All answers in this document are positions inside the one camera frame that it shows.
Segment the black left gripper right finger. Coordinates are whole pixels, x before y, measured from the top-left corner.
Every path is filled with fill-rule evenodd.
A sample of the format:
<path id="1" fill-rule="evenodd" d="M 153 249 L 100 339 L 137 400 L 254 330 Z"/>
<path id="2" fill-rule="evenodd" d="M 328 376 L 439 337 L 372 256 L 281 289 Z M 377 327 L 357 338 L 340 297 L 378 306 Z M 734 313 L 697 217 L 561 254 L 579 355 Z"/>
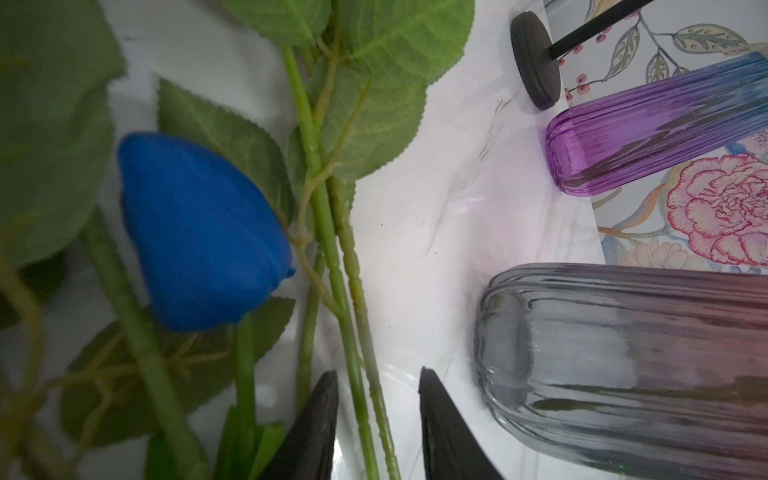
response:
<path id="1" fill-rule="evenodd" d="M 421 369 L 418 392 L 425 477 L 502 480 L 434 370 Z"/>

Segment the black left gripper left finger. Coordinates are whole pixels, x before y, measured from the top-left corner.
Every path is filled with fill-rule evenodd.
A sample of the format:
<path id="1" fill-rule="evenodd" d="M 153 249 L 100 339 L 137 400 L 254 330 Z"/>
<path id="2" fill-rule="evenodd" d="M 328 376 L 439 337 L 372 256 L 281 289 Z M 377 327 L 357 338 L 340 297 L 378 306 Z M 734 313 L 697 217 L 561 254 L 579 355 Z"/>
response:
<path id="1" fill-rule="evenodd" d="M 337 373 L 326 371 L 258 479 L 330 479 L 338 404 Z"/>

